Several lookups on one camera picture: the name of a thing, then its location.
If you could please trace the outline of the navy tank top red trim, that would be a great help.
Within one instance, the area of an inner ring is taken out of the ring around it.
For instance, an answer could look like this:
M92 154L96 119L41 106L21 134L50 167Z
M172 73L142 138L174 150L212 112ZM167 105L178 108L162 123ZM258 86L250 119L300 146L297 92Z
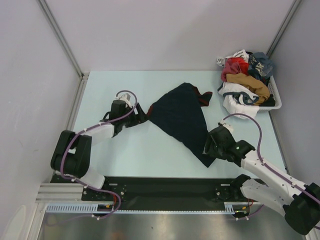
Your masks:
M149 121L181 142L198 160L209 167L215 157L204 154L209 134L202 107L208 107L211 91L200 93L190 83L182 83L164 94L148 109Z

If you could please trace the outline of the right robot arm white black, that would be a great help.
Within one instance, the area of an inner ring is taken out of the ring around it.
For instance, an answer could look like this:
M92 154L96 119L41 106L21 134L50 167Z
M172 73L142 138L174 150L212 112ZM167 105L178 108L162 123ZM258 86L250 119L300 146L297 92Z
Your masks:
M238 176L230 188L235 200L248 198L263 204L279 213L293 230L304 236L317 227L320 222L320 187L316 183L307 185L279 170L247 141L235 141L223 125L208 133L204 152L234 163L262 180L259 183L245 174Z

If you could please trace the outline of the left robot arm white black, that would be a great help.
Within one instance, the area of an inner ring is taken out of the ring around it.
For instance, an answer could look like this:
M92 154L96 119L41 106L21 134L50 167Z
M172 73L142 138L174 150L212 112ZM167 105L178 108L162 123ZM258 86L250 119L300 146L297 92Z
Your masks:
M92 147L117 136L123 128L131 128L147 120L147 114L139 103L131 106L128 100L114 100L110 111L98 124L78 133L70 130L61 132L50 167L67 179L92 187L93 194L105 200L110 196L111 188L105 184L105 177L90 167Z

